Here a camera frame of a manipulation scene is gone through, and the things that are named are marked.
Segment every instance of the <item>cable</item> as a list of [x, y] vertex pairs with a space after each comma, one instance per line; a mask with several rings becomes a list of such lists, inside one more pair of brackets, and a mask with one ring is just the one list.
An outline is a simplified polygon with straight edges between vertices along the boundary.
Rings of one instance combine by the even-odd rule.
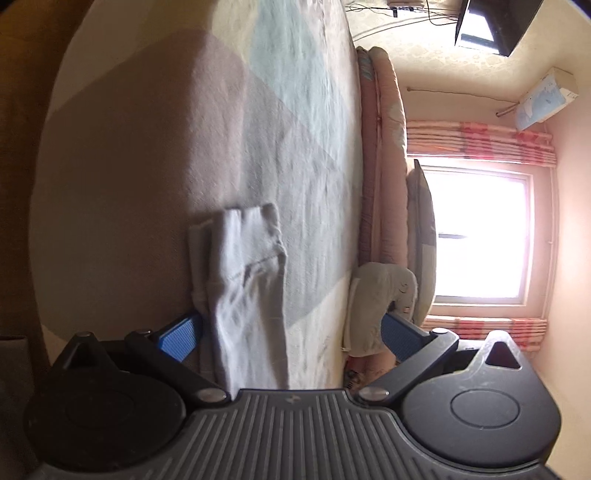
[[[414, 25], [414, 24], [417, 24], [417, 23], [428, 22], [428, 21], [429, 21], [428, 18], [424, 18], [423, 20], [417, 20], [417, 21], [414, 21], [414, 22], [408, 22], [408, 23], [402, 23], [402, 24], [401, 23], [396, 23], [395, 25], [389, 26], [387, 28], [382, 28], [381, 30], [370, 31], [370, 32], [368, 32], [365, 35], [363, 35], [363, 34], [366, 33], [367, 31], [361, 32], [361, 34], [358, 34], [355, 37], [353, 37], [353, 41], [363, 40], [364, 38], [370, 37], [370, 36], [375, 35], [375, 34], [378, 34], [378, 33], [385, 32], [387, 30], [391, 30], [392, 28], [406, 27], [407, 25]], [[445, 25], [453, 25], [455, 23], [456, 22], [449, 22], [449, 23], [440, 24], [440, 25], [437, 25], [437, 26], [438, 27], [443, 27]]]
[[432, 25], [435, 25], [436, 27], [441, 27], [442, 25], [450, 25], [449, 23], [437, 24], [437, 23], [433, 22], [433, 20], [431, 20], [431, 8], [429, 7], [429, 0], [425, 0], [425, 3], [427, 4], [427, 15], [428, 15], [429, 21], [431, 22]]
[[[373, 13], [387, 15], [387, 16], [389, 16], [389, 14], [391, 14], [393, 9], [410, 11], [410, 12], [427, 13], [427, 10], [425, 10], [422, 7], [370, 7], [369, 5], [362, 5], [362, 4], [357, 4], [357, 3], [345, 5], [346, 12], [361, 12], [363, 10], [370, 10]], [[384, 11], [388, 11], [388, 13], [376, 12], [376, 10], [384, 10]], [[457, 18], [457, 15], [455, 15], [455, 14], [452, 15], [452, 14], [441, 13], [441, 12], [448, 12], [448, 11], [449, 12], [456, 12], [456, 10], [451, 9], [451, 8], [431, 8], [430, 11], [433, 15], [436, 15], [438, 17], [439, 16], [445, 16], [445, 17], [451, 16], [451, 17]]]
[[513, 107], [519, 105], [519, 102], [513, 102], [512, 100], [503, 100], [501, 98], [490, 97], [488, 95], [477, 95], [475, 93], [445, 92], [443, 90], [427, 90], [427, 89], [412, 88], [412, 87], [407, 87], [407, 92], [431, 92], [431, 93], [449, 93], [451, 95], [469, 95], [469, 96], [472, 96], [472, 97], [489, 98], [490, 100], [496, 100], [497, 102], [512, 103], [513, 105], [511, 105], [509, 108], [513, 108]]

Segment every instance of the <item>white towel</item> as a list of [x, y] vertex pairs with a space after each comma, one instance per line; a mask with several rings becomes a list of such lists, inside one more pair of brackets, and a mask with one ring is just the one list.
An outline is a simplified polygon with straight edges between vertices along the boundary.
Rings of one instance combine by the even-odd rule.
[[233, 397], [241, 388], [287, 389], [286, 254], [275, 205], [225, 210], [190, 227], [189, 253], [193, 303], [210, 327], [200, 373], [214, 373]]

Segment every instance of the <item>pillow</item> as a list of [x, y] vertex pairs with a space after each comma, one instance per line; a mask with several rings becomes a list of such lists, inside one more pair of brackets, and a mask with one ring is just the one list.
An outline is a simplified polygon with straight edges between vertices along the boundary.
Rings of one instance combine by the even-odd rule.
[[343, 348], [350, 356], [387, 351], [382, 342], [382, 318], [394, 302], [394, 310], [411, 321], [417, 298], [414, 274], [400, 265], [366, 263], [351, 282]]
[[421, 164], [407, 177], [408, 187], [408, 267], [417, 279], [418, 294], [413, 323], [421, 326], [435, 296], [437, 229], [431, 191]]
[[378, 148], [378, 96], [374, 66], [369, 54], [357, 47], [359, 62], [359, 86], [361, 89], [361, 140], [363, 146], [363, 188], [361, 198], [361, 222], [359, 224], [359, 265], [371, 260], [374, 211], [378, 207], [379, 189], [376, 190], [376, 166]]
[[379, 258], [372, 252], [372, 261], [407, 266], [407, 158], [406, 120], [396, 73], [388, 53], [373, 47], [369, 56], [378, 81], [381, 142], [378, 142], [375, 182], [379, 194], [379, 219], [374, 216], [373, 228], [379, 228]]

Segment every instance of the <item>mattress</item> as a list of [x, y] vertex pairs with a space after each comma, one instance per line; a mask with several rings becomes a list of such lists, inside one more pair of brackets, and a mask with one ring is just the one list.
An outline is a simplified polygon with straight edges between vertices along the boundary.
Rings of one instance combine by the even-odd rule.
[[361, 209], [356, 64], [339, 0], [96, 0], [37, 160], [46, 337], [167, 324], [192, 307], [189, 226], [273, 202], [291, 386], [337, 386]]

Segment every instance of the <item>television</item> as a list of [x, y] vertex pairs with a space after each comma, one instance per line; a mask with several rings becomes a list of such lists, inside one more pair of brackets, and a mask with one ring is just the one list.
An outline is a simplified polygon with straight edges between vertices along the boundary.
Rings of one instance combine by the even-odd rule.
[[463, 0], [456, 45], [508, 57], [543, 0]]

